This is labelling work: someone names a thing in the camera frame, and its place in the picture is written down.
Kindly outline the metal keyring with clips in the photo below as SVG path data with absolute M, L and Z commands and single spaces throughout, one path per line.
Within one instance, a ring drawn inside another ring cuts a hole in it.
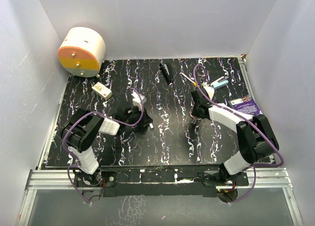
M 196 124 L 198 123 L 199 121 L 201 121 L 202 119 L 201 118 L 198 118 L 198 117 L 195 117 L 195 116 L 191 116 L 191 124 Z

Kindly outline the black car key fob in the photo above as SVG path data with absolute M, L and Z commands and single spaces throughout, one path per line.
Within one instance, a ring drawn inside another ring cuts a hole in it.
M 149 123 L 149 129 L 150 129 L 150 130 L 154 130 L 154 129 L 155 129 L 153 123 Z

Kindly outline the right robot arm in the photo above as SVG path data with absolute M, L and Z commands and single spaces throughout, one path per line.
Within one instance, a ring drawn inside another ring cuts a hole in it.
M 220 103 L 210 103 L 199 91 L 191 92 L 192 115 L 215 121 L 237 134 L 239 151 L 220 164 L 214 174 L 201 174 L 202 179 L 231 185 L 240 173 L 279 150 L 278 141 L 265 115 L 244 114 Z

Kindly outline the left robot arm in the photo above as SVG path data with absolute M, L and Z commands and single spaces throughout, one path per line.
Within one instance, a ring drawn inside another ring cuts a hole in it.
M 98 134 L 111 136 L 122 134 L 128 125 L 138 130 L 153 129 L 153 119 L 137 106 L 117 109 L 110 119 L 94 114 L 85 108 L 79 108 L 63 125 L 60 138 L 63 146 L 79 161 L 73 173 L 87 185 L 97 186 L 102 179 L 99 162 L 95 157 L 92 143 Z

